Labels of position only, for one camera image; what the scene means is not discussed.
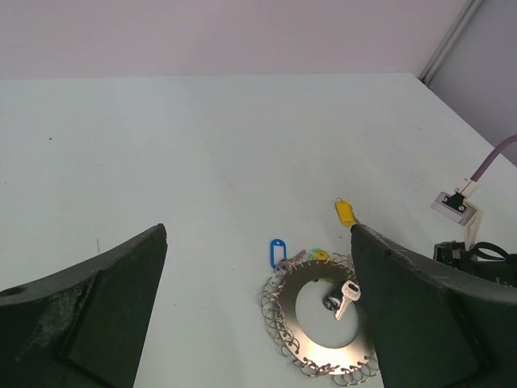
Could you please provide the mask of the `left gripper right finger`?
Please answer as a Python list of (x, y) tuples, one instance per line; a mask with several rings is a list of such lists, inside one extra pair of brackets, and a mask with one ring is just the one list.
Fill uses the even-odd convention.
[(516, 290), (351, 229), (361, 301), (386, 387), (514, 387)]

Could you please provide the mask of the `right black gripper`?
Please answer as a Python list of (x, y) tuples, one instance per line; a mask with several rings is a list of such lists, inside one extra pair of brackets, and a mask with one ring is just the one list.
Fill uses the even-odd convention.
[(500, 285), (516, 287), (516, 254), (491, 242), (441, 242), (434, 246), (433, 260)]

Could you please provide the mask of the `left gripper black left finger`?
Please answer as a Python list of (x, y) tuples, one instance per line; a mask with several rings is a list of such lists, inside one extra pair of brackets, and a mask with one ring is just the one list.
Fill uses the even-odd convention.
[(3, 387), (132, 387), (167, 252), (166, 228), (1, 292)]

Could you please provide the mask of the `small metal key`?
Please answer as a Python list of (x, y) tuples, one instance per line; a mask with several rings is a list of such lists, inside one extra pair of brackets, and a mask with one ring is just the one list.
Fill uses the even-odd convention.
[(334, 317), (337, 322), (343, 318), (343, 315), (345, 314), (349, 305), (352, 304), (353, 302), (357, 302), (361, 296), (360, 287), (351, 280), (347, 280), (343, 284), (341, 291), (342, 291), (343, 298), (342, 298), (339, 308), (336, 310), (336, 312), (334, 314)]

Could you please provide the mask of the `black key tag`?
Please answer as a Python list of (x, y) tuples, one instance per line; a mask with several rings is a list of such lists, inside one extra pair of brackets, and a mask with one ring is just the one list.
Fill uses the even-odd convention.
[(330, 311), (338, 311), (343, 303), (343, 286), (345, 282), (336, 284), (323, 298), (323, 306)]

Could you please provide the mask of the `yellow key tag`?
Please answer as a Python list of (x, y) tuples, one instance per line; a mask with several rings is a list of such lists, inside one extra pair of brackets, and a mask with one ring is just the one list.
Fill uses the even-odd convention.
[(355, 217), (353, 207), (347, 201), (342, 198), (337, 198), (334, 202), (334, 208), (338, 215), (338, 219), (340, 223), (346, 227), (351, 228), (352, 226), (358, 223), (357, 218)]

